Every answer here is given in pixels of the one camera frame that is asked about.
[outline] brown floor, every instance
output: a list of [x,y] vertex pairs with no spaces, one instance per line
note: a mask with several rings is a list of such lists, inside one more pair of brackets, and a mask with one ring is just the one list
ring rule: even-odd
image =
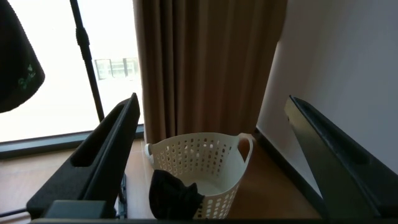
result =
[[[153,169],[134,141],[126,166],[129,218],[154,218],[148,191]],[[26,202],[73,150],[0,161],[0,213],[25,207]],[[319,218],[293,183],[258,146],[236,194],[228,218]],[[0,223],[27,223],[27,213],[0,218]]]

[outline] black cloth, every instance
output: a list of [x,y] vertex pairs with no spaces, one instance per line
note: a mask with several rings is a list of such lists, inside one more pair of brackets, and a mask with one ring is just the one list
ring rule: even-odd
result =
[[27,101],[44,82],[44,72],[19,19],[0,0],[0,113]]
[[189,187],[164,170],[155,170],[149,189],[149,205],[157,219],[189,220],[205,196],[198,193],[196,183]]

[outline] white plastic basket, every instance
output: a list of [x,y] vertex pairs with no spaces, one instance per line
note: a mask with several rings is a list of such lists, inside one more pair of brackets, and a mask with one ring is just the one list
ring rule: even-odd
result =
[[[238,150],[240,138],[250,144],[245,161]],[[252,150],[251,138],[219,133],[183,134],[145,146],[154,169],[170,172],[186,186],[197,183],[205,198],[194,219],[227,216]]]

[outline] black cable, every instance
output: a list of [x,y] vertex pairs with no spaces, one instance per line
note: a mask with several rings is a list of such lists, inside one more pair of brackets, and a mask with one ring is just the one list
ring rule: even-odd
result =
[[70,0],[70,6],[72,7],[73,18],[75,19],[76,24],[77,44],[80,47],[81,56],[85,61],[88,80],[90,81],[91,92],[94,97],[95,108],[97,109],[98,119],[101,122],[104,119],[104,110],[101,103],[100,92],[98,91],[93,63],[91,61],[90,40],[88,39],[86,29],[83,27],[83,21],[81,20],[77,0]]
[[15,215],[15,214],[22,213],[22,212],[26,212],[26,208],[21,208],[21,209],[10,211],[10,212],[0,213],[0,218],[7,217],[10,215]]

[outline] brown curtain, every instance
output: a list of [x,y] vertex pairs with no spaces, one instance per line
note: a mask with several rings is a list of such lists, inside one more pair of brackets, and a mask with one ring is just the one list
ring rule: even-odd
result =
[[286,4],[134,0],[147,142],[253,132]]

